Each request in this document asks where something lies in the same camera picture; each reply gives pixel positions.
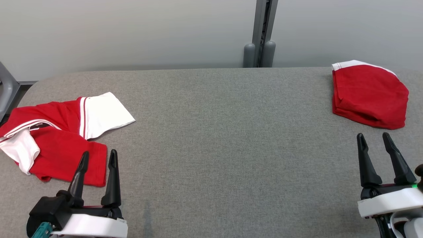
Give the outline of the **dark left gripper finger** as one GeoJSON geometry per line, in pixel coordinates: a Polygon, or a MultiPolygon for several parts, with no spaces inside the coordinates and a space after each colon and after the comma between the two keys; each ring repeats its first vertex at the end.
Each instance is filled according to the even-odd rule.
{"type": "Polygon", "coordinates": [[[111,150],[108,162],[109,175],[107,179],[106,192],[101,199],[101,205],[104,207],[121,206],[121,188],[118,167],[118,154],[115,149],[111,150]]]}
{"type": "Polygon", "coordinates": [[[83,152],[79,165],[74,173],[73,179],[68,187],[69,205],[71,207],[82,207],[84,200],[82,199],[84,178],[89,167],[89,152],[83,152]]]}

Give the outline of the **red shorts white trim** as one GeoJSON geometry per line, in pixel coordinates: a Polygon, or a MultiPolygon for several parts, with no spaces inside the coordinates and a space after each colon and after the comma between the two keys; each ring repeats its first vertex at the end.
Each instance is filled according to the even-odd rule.
{"type": "Polygon", "coordinates": [[[332,78],[335,115],[374,128],[405,126],[409,91],[391,70],[350,60],[332,64],[332,78]]]}

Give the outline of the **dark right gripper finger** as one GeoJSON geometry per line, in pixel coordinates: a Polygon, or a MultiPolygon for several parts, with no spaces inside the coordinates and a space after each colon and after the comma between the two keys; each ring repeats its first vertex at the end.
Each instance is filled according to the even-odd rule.
{"type": "Polygon", "coordinates": [[[396,185],[411,185],[416,182],[416,177],[406,163],[403,155],[396,147],[390,134],[384,132],[382,134],[383,142],[387,153],[390,155],[393,170],[395,173],[394,183],[396,185]]]}
{"type": "Polygon", "coordinates": [[[368,155],[368,145],[363,134],[357,134],[358,160],[361,187],[373,187],[382,184],[382,178],[376,173],[368,155]]]}

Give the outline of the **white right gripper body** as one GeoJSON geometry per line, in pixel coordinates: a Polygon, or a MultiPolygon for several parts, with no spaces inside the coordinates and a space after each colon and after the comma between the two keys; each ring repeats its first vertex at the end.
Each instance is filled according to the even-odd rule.
{"type": "Polygon", "coordinates": [[[358,211],[362,218],[423,207],[423,191],[413,185],[383,185],[363,188],[358,211]]]}

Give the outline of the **grey metal frame post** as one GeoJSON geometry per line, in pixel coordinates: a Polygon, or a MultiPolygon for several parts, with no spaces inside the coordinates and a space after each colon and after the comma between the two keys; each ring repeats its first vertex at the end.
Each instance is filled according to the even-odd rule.
{"type": "Polygon", "coordinates": [[[252,42],[245,45],[243,68],[273,66],[276,43],[271,40],[279,0],[256,0],[252,42]]]}

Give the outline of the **red shirt white sleeves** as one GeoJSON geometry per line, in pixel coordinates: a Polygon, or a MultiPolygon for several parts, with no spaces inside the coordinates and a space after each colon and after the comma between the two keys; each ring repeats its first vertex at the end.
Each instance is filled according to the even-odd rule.
{"type": "Polygon", "coordinates": [[[107,146],[94,139],[135,122],[111,92],[72,101],[17,107],[0,126],[0,149],[26,175],[43,182],[72,181],[84,152],[89,167],[84,184],[106,184],[107,146]]]}

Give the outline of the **grey metal frame leg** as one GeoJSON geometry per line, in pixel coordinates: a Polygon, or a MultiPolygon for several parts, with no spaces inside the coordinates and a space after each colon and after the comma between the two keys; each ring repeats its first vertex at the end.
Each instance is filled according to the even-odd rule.
{"type": "Polygon", "coordinates": [[[6,69],[2,62],[0,62],[0,82],[2,82],[3,89],[0,93],[0,122],[10,110],[15,96],[20,88],[19,83],[15,80],[12,74],[6,69]]]}

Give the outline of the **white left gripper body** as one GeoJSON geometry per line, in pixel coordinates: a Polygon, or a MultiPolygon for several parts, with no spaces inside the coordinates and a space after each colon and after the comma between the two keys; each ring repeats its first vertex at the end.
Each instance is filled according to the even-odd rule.
{"type": "Polygon", "coordinates": [[[51,238],[127,238],[128,224],[119,207],[104,215],[72,214],[62,230],[54,229],[51,238]]]}

